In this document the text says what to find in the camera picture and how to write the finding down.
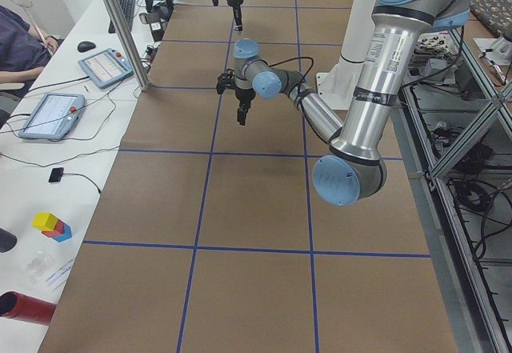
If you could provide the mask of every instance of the black cup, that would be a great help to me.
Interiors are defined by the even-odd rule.
[[[5,253],[6,251],[10,251],[18,239],[15,235],[9,233],[8,231],[4,231],[0,227],[0,253]]]

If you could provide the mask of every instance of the black keyboard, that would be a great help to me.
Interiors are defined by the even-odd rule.
[[[131,31],[131,27],[134,25],[134,12],[135,12],[135,3],[137,0],[118,0],[119,5],[121,6],[122,13],[126,18],[126,22],[128,22],[128,28]],[[112,21],[110,21],[109,25],[109,33],[115,33],[115,27]]]

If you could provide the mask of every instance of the tablet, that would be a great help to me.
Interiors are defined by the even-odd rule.
[[[128,60],[114,49],[105,49],[81,59],[78,65],[100,89],[114,85],[134,73]]]
[[[77,123],[85,103],[81,94],[46,93],[18,135],[24,139],[62,139]]]

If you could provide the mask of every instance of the computer mouse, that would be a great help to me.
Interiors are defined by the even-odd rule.
[[[94,49],[96,47],[96,44],[94,42],[91,42],[91,41],[82,41],[78,44],[77,46],[77,50],[80,52],[80,53],[84,53],[88,50],[91,50],[91,49]]]

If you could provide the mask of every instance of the yellow block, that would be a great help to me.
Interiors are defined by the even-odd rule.
[[[52,231],[57,226],[58,218],[51,213],[37,213],[32,226],[40,231]]]

